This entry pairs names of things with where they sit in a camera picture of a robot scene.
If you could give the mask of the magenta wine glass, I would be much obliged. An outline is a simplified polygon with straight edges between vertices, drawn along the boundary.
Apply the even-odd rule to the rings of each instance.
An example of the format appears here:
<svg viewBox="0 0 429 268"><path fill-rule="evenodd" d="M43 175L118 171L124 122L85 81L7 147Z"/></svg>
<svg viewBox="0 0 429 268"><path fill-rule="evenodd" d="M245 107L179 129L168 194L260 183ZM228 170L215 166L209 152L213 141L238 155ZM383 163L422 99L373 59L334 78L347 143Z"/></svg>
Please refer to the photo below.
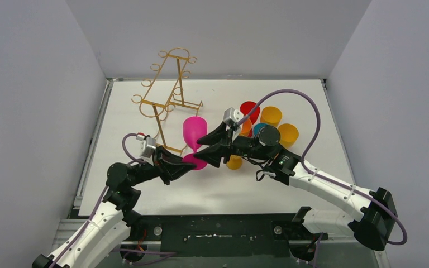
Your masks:
<svg viewBox="0 0 429 268"><path fill-rule="evenodd" d="M189 148L192 149L192 153L187 154L183 157L184 162L194 164L196 167L194 170L201 170L207 166L207 163L203 160L194 157L194 154L201 147L197 143L197 140L207 134L207 122L204 118L193 116L187 118L183 122L183 138Z"/></svg>

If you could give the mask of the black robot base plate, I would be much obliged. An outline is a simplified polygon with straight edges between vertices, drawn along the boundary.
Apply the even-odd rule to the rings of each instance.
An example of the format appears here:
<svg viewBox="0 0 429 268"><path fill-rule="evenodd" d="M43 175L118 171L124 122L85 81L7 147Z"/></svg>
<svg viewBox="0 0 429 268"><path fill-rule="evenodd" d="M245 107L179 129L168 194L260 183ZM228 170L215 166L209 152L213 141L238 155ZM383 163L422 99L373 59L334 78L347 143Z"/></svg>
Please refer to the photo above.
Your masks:
<svg viewBox="0 0 429 268"><path fill-rule="evenodd" d="M313 259L316 242L326 234L311 233L294 220L294 213L143 216L116 251L142 263L136 250L152 256L273 257Z"/></svg>

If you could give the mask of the blue wine glass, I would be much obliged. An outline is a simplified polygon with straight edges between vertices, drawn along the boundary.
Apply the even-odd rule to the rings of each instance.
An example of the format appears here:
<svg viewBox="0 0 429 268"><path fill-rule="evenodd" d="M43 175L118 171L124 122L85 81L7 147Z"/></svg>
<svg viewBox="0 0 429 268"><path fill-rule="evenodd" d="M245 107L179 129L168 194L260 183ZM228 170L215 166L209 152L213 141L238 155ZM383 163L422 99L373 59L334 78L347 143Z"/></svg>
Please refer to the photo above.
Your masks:
<svg viewBox="0 0 429 268"><path fill-rule="evenodd" d="M254 125L252 128L252 136L255 137L259 133L260 129L267 125L268 125L267 123L258 123Z"/></svg>

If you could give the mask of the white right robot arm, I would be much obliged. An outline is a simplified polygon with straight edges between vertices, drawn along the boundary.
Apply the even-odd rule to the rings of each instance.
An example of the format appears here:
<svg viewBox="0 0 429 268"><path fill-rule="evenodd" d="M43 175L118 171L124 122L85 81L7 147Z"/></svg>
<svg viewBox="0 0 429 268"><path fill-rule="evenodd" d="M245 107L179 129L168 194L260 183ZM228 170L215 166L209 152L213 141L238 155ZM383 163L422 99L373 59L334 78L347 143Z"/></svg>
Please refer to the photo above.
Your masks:
<svg viewBox="0 0 429 268"><path fill-rule="evenodd" d="M254 138L235 137L225 123L197 140L205 149L195 157L219 167L231 156L262 160L260 172L287 186L303 189L340 209L339 212L302 207L292 224L293 234L306 239L316 233L353 236L363 246L382 251L390 243L397 219L392 194L348 184L316 169L280 144L280 132L264 126Z"/></svg>

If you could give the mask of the orange wine glass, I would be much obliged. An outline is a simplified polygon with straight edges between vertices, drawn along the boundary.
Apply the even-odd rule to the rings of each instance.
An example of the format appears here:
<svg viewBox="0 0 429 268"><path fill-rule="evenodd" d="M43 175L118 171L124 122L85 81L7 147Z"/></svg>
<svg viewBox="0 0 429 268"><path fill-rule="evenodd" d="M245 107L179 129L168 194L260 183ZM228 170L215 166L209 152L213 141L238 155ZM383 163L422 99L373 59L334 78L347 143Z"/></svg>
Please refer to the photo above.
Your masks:
<svg viewBox="0 0 429 268"><path fill-rule="evenodd" d="M252 122L251 122L250 118L246 119L242 123L240 136L244 136L244 137L251 137L252 136Z"/></svg>

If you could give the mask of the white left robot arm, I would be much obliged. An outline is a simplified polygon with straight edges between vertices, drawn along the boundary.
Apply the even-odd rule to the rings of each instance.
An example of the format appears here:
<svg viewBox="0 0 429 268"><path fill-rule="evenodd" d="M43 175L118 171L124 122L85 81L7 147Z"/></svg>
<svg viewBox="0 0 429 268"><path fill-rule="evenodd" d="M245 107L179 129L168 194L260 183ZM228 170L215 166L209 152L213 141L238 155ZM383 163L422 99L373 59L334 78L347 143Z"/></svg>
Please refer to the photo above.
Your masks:
<svg viewBox="0 0 429 268"><path fill-rule="evenodd" d="M39 255L32 267L96 267L120 242L143 234L142 216L134 211L141 195L135 185L155 178L168 185L196 167L161 146L151 149L144 162L112 164L89 218L59 248Z"/></svg>

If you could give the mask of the yellow wine glass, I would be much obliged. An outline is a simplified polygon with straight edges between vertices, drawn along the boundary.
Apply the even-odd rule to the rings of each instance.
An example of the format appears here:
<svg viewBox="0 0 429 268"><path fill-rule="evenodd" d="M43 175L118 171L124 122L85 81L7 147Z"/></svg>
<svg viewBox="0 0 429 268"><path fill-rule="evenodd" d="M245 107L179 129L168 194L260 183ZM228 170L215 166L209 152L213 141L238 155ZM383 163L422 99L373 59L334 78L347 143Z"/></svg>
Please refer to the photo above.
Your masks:
<svg viewBox="0 0 429 268"><path fill-rule="evenodd" d="M260 122L266 123L273 127L278 127L283 118L283 113L277 107L267 106L262 109L260 114Z"/></svg>
<svg viewBox="0 0 429 268"><path fill-rule="evenodd" d="M231 170L238 170L242 167L243 159L240 156L231 155L228 162L226 162L227 168Z"/></svg>
<svg viewBox="0 0 429 268"><path fill-rule="evenodd" d="M292 147L299 137L299 131L296 126L289 123L278 126L278 131L280 133L279 143L285 148Z"/></svg>

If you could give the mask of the red wine glass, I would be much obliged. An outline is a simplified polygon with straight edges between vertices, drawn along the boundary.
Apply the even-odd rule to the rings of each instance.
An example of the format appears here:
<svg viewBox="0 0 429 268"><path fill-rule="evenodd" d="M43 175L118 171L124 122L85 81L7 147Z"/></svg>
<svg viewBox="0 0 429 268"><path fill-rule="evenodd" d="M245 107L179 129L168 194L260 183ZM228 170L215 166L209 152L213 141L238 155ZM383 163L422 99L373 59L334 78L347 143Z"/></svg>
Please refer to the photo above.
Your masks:
<svg viewBox="0 0 429 268"><path fill-rule="evenodd" d="M261 109L255 102L246 101L240 105L240 111L244 115L241 120L242 123L249 120L254 124L260 116Z"/></svg>

